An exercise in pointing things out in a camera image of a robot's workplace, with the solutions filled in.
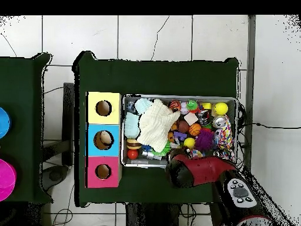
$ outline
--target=green tablecloth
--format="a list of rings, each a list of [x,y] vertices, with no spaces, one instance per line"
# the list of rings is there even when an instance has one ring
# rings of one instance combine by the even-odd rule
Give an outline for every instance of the green tablecloth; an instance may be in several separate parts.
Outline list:
[[[212,202],[212,184],[172,188],[164,169],[124,167],[118,188],[85,188],[85,92],[236,97],[235,58],[225,62],[96,60],[90,51],[75,60],[75,201]]]
[[[12,126],[0,139],[0,158],[16,169],[17,181],[6,201],[46,203],[51,197],[40,187],[41,77],[49,54],[33,59],[0,58],[0,107],[8,112]]]

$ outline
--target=circular hole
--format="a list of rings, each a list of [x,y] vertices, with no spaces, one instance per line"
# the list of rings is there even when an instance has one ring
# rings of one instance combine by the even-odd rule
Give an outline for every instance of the circular hole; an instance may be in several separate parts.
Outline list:
[[[108,131],[97,132],[93,141],[99,150],[108,150],[114,143],[113,135]]]
[[[108,116],[112,112],[112,105],[108,101],[99,101],[96,105],[96,112],[100,116]]]
[[[95,174],[101,180],[105,180],[110,177],[111,169],[108,165],[98,165],[95,169]]]

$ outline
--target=light blue sponge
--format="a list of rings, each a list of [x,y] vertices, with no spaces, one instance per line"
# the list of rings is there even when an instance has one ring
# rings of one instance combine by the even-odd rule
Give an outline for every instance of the light blue sponge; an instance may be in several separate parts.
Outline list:
[[[139,116],[132,114],[130,112],[126,113],[125,117],[125,137],[128,139],[130,138],[137,138],[140,129],[138,127],[138,122],[139,122]]]

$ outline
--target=yellow block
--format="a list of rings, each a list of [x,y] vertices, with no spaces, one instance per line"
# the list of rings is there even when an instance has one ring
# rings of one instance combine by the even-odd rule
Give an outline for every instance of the yellow block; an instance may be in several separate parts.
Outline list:
[[[121,95],[119,93],[87,92],[86,94],[88,94],[89,124],[115,125],[120,123]],[[109,107],[110,112],[107,116],[97,113],[96,109],[99,104]]]

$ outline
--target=orange basketball ball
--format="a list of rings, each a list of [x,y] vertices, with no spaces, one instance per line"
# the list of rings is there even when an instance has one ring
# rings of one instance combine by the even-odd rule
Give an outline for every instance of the orange basketball ball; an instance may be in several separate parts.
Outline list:
[[[189,127],[188,131],[192,136],[198,136],[201,129],[200,124],[194,123]]]

